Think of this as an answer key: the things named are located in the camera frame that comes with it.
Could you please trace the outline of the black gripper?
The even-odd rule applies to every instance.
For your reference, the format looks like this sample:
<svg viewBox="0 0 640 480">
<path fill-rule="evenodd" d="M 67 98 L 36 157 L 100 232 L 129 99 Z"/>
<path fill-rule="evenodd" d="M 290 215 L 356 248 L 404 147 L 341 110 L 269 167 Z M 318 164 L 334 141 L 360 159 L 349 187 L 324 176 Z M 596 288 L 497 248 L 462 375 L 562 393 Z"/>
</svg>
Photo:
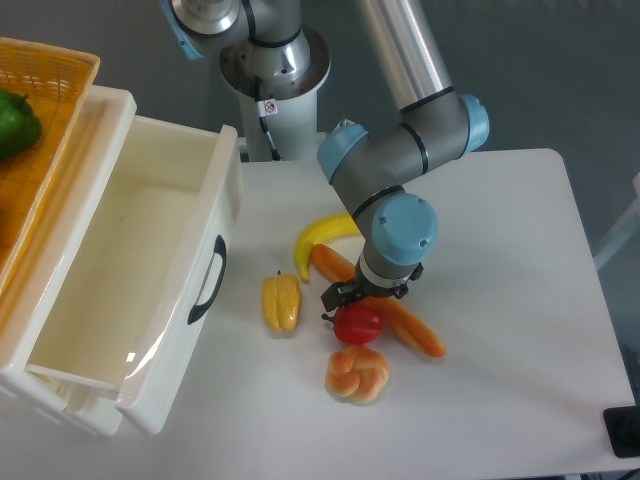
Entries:
<svg viewBox="0 0 640 480">
<path fill-rule="evenodd" d="M 335 310 L 365 297 L 402 299 L 409 292 L 409 283 L 418 280 L 424 271 L 421 263 L 401 278 L 385 278 L 376 274 L 365 261 L 359 261 L 354 277 L 348 282 L 335 282 L 321 295 L 325 310 Z"/>
</svg>

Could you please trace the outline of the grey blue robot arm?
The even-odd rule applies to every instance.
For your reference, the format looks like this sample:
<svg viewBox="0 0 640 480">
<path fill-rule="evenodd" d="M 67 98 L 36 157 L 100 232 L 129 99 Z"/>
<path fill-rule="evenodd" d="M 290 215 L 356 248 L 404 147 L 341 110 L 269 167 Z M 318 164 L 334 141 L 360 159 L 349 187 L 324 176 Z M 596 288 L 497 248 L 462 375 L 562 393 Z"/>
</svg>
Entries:
<svg viewBox="0 0 640 480">
<path fill-rule="evenodd" d="M 327 311 L 367 297 L 400 298 L 422 273 L 437 235 L 433 208 L 405 185 L 482 146 L 490 122 L 455 91 L 421 5 L 362 1 L 358 8 L 401 122 L 371 137 L 340 122 L 321 136 L 317 92 L 330 70 L 324 39 L 297 1 L 165 1 L 186 58 L 219 52 L 241 109 L 252 161 L 316 159 L 363 235 L 354 272 L 323 294 Z"/>
</svg>

